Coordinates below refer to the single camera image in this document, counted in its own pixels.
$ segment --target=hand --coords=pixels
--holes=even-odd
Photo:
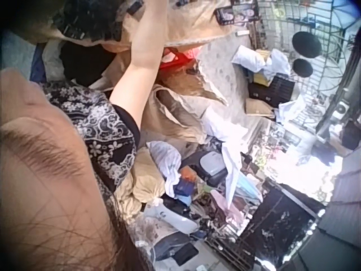
[[[144,0],[144,4],[150,8],[167,8],[169,0]]]

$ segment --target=black tarp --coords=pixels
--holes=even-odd
[[[288,185],[282,187],[315,213],[325,208]],[[249,245],[256,257],[280,267],[293,245],[304,239],[312,221],[314,218],[308,212],[273,187],[239,238]]]

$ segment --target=metal grille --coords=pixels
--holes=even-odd
[[[306,59],[313,74],[302,78],[292,72],[291,81],[302,94],[307,106],[293,122],[314,131],[335,94],[344,75],[353,47],[353,34],[347,30],[359,19],[349,14],[351,4],[344,0],[257,0],[260,21],[249,25],[254,49],[284,52],[292,65],[297,58]],[[300,56],[292,46],[292,37],[299,31],[316,35],[322,54],[314,59]]]

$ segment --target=orange item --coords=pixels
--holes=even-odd
[[[188,182],[196,182],[197,180],[197,173],[189,166],[180,169],[179,173],[182,176],[182,178]]]

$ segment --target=paper bag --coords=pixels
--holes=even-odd
[[[196,61],[177,71],[172,71],[170,73],[160,72],[158,79],[162,85],[179,95],[203,97],[216,100],[223,105],[227,104],[226,100],[210,90],[211,87],[206,82],[204,76],[199,72]]]
[[[187,142],[204,144],[205,130],[190,113],[183,98],[161,85],[154,85],[144,109],[142,129]]]

